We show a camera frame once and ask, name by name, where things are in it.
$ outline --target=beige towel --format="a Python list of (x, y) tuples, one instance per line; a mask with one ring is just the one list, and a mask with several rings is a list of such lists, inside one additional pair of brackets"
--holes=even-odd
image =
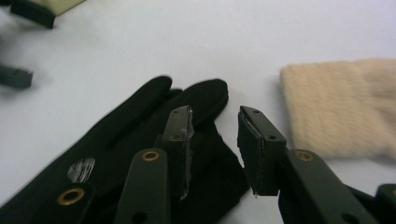
[(396, 60), (289, 65), (281, 82), (297, 148), (396, 158)]

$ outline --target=black fabric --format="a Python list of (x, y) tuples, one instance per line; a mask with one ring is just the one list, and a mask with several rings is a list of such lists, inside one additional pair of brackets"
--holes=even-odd
[(97, 217), (107, 217), (106, 221), (97, 218), (94, 222), (108, 222), (134, 154), (152, 147), (169, 113), (183, 105), (191, 106), (196, 130), (191, 139), (191, 192), (182, 203), (173, 203), (172, 222), (218, 221), (248, 189), (238, 159), (224, 145), (213, 122), (227, 104), (227, 84), (213, 79), (184, 91), (170, 90), (171, 84), (169, 77), (156, 77), (101, 119), (0, 209), (0, 223), (29, 223), (53, 191), (71, 183), (67, 177), (70, 166), (87, 158), (95, 159), (87, 183), (96, 189)]

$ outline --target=brass screw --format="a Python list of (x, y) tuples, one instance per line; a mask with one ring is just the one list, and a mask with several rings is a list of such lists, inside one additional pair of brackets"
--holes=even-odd
[(155, 161), (158, 158), (160, 158), (160, 153), (156, 151), (148, 151), (142, 156), (143, 161)]
[(60, 205), (70, 205), (82, 199), (82, 197), (84, 197), (84, 194), (84, 189), (81, 188), (68, 189), (67, 191), (59, 195), (57, 202)]
[(295, 155), (301, 161), (312, 161), (314, 159), (311, 153), (305, 151), (297, 151)]

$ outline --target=white table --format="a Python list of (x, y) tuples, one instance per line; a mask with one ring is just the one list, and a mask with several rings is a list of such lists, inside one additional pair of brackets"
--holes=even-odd
[[(396, 2), (89, 0), (53, 30), (0, 8), (0, 62), (35, 72), (0, 86), (0, 204), (152, 77), (175, 87), (219, 77), (230, 101), (216, 123), (236, 146), (240, 105), (261, 110), (290, 139), (279, 70), (289, 63), (396, 57)], [(395, 161), (327, 161), (374, 195), (396, 183)], [(247, 194), (223, 223), (282, 223), (277, 198)]]

